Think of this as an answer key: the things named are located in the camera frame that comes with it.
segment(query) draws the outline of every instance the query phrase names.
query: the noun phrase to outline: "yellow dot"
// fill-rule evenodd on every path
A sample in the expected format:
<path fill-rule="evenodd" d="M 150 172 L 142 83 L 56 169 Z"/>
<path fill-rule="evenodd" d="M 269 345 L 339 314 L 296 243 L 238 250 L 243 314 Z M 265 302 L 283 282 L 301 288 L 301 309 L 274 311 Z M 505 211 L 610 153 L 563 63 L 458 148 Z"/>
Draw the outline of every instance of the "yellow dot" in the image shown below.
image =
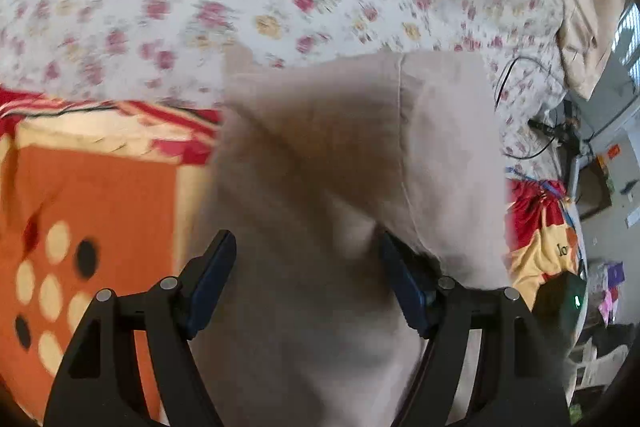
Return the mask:
<path fill-rule="evenodd" d="M 40 286 L 40 311 L 49 321 L 55 322 L 62 310 L 62 288 L 56 276 L 50 273 Z"/>
<path fill-rule="evenodd" d="M 33 273 L 33 263 L 29 259 L 25 259 L 20 263 L 18 271 L 15 273 L 15 296 L 20 304 L 25 306 L 29 304 L 35 285 L 36 276 Z"/>
<path fill-rule="evenodd" d="M 76 293 L 69 301 L 69 307 L 66 309 L 66 321 L 69 324 L 71 333 L 76 331 L 84 312 L 91 303 L 91 297 L 84 292 Z"/>
<path fill-rule="evenodd" d="M 51 331 L 44 331 L 41 334 L 38 341 L 38 357 L 49 374 L 55 377 L 62 362 L 62 349 Z"/>
<path fill-rule="evenodd" d="M 47 232 L 45 251 L 51 264 L 58 264 L 66 257 L 69 250 L 69 226 L 64 221 L 55 223 Z"/>

